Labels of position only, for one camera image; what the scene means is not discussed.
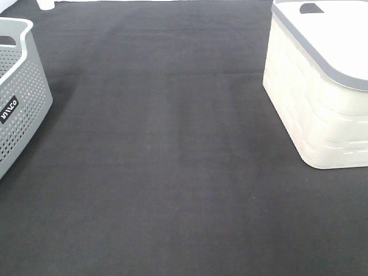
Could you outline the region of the grey perforated laundry basket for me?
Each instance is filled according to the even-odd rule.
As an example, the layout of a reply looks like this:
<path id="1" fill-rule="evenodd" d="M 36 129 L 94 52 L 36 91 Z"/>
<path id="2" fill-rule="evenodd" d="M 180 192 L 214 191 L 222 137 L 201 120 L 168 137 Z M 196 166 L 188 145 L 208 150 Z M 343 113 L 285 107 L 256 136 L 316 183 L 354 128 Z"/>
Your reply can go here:
<path id="1" fill-rule="evenodd" d="M 33 22 L 1 18 L 1 175 L 5 175 L 47 115 L 53 98 L 33 39 Z"/>

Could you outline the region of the black table cloth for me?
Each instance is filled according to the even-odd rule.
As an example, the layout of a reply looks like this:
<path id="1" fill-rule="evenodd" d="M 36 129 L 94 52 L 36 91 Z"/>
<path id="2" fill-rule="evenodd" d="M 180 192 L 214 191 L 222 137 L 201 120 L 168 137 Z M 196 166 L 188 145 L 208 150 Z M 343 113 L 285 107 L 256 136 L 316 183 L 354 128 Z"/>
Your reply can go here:
<path id="1" fill-rule="evenodd" d="M 53 105 L 1 179 L 2 275 L 366 275 L 367 168 L 263 86 L 270 1 L 18 1 Z"/>

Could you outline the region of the white basket with grey rim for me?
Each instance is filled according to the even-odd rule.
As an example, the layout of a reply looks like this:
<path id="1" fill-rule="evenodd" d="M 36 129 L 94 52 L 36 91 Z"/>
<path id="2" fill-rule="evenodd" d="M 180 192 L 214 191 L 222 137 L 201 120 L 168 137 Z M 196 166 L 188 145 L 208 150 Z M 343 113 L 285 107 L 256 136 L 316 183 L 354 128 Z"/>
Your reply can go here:
<path id="1" fill-rule="evenodd" d="M 274 1 L 263 87 L 301 159 L 367 166 L 367 2 Z"/>

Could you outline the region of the white cup at table edge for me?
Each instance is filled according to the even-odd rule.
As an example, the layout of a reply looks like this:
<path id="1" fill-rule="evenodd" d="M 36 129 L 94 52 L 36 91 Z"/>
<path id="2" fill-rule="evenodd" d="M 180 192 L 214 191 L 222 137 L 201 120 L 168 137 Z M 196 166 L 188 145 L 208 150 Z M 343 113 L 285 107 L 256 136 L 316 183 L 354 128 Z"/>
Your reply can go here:
<path id="1" fill-rule="evenodd" d="M 37 0 L 36 2 L 41 10 L 52 10 L 55 8 L 54 0 Z"/>

